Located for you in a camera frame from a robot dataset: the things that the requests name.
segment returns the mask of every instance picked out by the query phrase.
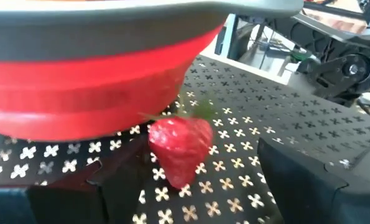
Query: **bolt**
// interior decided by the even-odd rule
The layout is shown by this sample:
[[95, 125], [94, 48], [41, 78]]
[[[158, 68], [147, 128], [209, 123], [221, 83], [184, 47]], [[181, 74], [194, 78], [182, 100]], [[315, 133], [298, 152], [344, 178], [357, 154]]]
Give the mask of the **bolt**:
[[359, 68], [357, 65], [353, 64], [349, 67], [349, 74], [354, 75], [358, 72]]

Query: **black perforated tray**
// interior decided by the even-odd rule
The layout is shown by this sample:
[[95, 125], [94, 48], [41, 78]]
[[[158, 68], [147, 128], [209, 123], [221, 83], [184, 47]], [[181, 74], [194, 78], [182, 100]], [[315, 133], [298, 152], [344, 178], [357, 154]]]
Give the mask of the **black perforated tray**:
[[[196, 181], [179, 192], [168, 187], [152, 156], [153, 177], [141, 192], [134, 223], [258, 223], [274, 203], [256, 154], [260, 136], [344, 169], [370, 146], [369, 116], [206, 57], [188, 70], [181, 97], [186, 110], [204, 98], [217, 109], [211, 156], [199, 165]], [[147, 126], [82, 142], [0, 135], [0, 184], [51, 183], [119, 150], [139, 132]]]

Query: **red strawberry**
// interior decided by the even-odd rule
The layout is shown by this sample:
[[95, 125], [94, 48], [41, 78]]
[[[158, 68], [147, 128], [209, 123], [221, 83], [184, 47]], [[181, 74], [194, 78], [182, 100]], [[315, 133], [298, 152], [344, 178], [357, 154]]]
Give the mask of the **red strawberry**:
[[158, 119], [150, 127], [150, 148], [177, 189], [193, 182], [196, 167], [205, 160], [212, 140], [210, 124], [200, 118], [174, 116]]

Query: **black machine part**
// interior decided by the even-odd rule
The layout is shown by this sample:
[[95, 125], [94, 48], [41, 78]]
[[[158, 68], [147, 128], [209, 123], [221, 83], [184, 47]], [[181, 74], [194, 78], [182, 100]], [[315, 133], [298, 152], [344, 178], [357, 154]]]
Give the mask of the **black machine part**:
[[264, 139], [258, 155], [285, 223], [370, 223], [370, 150], [351, 170]]
[[302, 85], [311, 94], [350, 106], [364, 90], [360, 84], [370, 78], [370, 59], [363, 55], [350, 54], [325, 63], [313, 58], [302, 61], [297, 69], [300, 74], [292, 77], [290, 85]]
[[289, 86], [345, 106], [370, 91], [370, 35], [345, 33], [301, 14], [266, 19], [266, 26], [316, 56], [301, 62], [301, 75], [292, 76]]
[[142, 135], [50, 185], [0, 185], [0, 223], [129, 223], [149, 175], [149, 156]]

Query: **cable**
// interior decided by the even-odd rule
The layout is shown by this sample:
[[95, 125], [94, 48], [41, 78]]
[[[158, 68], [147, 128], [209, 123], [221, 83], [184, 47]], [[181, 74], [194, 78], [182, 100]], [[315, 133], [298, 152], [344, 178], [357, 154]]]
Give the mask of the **cable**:
[[366, 112], [366, 114], [370, 115], [370, 109], [368, 108], [367, 105], [365, 105], [364, 103], [362, 103], [362, 101], [360, 99], [356, 100], [356, 104], [358, 106], [360, 106], [360, 108]]

